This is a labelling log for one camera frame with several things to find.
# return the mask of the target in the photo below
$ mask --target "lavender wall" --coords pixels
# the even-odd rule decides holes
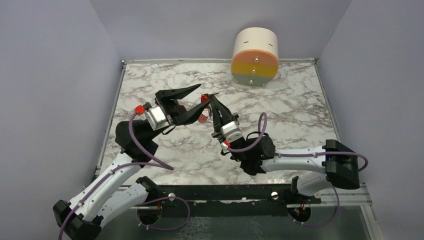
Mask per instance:
[[[125,60],[228,58],[247,27],[278,36],[280,58],[318,58],[351,0],[91,0]]]
[[[0,2],[1,239],[56,239],[89,184],[121,59],[88,0]]]
[[[386,240],[423,239],[424,1],[353,0],[318,62]]]

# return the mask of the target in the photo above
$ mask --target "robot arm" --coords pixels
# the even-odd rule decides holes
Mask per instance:
[[[194,123],[203,110],[209,108],[213,118],[212,137],[218,139],[221,144],[221,154],[231,153],[231,159],[240,162],[240,167],[247,174],[265,174],[280,170],[311,171],[304,177],[295,177],[292,180],[291,194],[300,199],[308,198],[331,186],[342,189],[359,188],[357,157],[335,154],[354,153],[340,142],[327,140],[325,146],[276,150],[265,130],[252,132],[245,138],[239,126],[238,114],[231,113],[214,94],[204,94],[207,95],[207,100],[190,110],[178,103],[178,100],[199,86],[200,84],[158,91],[156,105],[152,106],[147,102],[136,108],[136,112],[144,114],[146,119],[134,120],[132,130],[136,140],[146,151],[154,155],[158,148],[153,142],[156,136],[160,133],[168,134],[173,128],[167,133],[164,133],[164,130],[171,126]],[[251,134],[259,136],[249,138]],[[129,177],[140,170],[140,167],[151,165],[147,163],[151,158],[134,143],[128,121],[117,125],[115,141],[122,147],[122,151],[112,164],[81,193],[68,202],[60,200],[53,207],[57,224],[65,225],[64,231],[71,239],[94,239],[102,227],[114,217],[136,204],[158,198],[157,192],[154,192],[157,186],[147,177],[143,177],[143,180],[137,181],[126,191],[117,191]],[[123,165],[125,167],[114,171],[116,167]]]

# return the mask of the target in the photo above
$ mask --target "cylindrical container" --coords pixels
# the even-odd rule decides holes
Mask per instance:
[[[231,73],[241,84],[261,86],[277,74],[278,42],[271,30],[250,27],[235,38]]]

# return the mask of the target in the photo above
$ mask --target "orange stripe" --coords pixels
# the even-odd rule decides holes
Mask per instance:
[[[247,49],[237,53],[233,58],[233,62],[245,63],[245,64],[260,64],[267,66],[278,66],[278,58],[270,53],[269,51],[259,49]]]

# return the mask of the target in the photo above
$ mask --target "marble tabletop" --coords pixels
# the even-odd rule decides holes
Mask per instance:
[[[134,107],[154,103],[155,93],[164,89],[201,86],[182,100],[187,109],[200,103],[205,93],[219,93],[217,98],[232,113],[239,114],[245,135],[256,131],[262,112],[268,114],[266,132],[277,149],[302,149],[323,145],[336,139],[315,67],[312,63],[281,63],[274,80],[266,86],[240,85],[232,79],[229,63],[128,64],[119,92],[100,171],[104,171],[120,152],[115,143],[115,128],[127,121]],[[131,185],[148,176],[158,185],[223,185],[290,183],[307,171],[283,170],[250,176],[230,155],[220,155],[218,141],[211,137],[213,124],[195,122],[178,126],[168,135],[159,135],[155,154],[173,166],[174,171],[146,166],[130,177]]]

